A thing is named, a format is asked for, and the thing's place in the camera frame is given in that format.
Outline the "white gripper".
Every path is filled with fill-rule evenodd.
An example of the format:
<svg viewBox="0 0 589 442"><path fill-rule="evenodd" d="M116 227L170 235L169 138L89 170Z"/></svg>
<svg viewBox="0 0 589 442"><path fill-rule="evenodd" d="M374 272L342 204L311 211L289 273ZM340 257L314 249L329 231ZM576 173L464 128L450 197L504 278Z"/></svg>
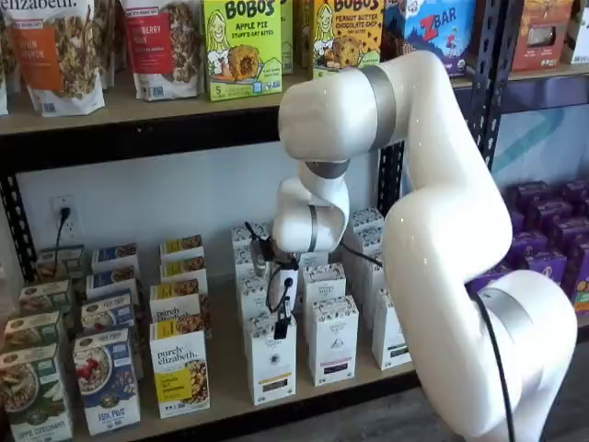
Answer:
<svg viewBox="0 0 589 442"><path fill-rule="evenodd" d="M297 295L297 270L292 265L281 265L275 275L275 306L287 317L279 318L274 327L274 340L286 339L289 328L295 324L290 317Z"/></svg>

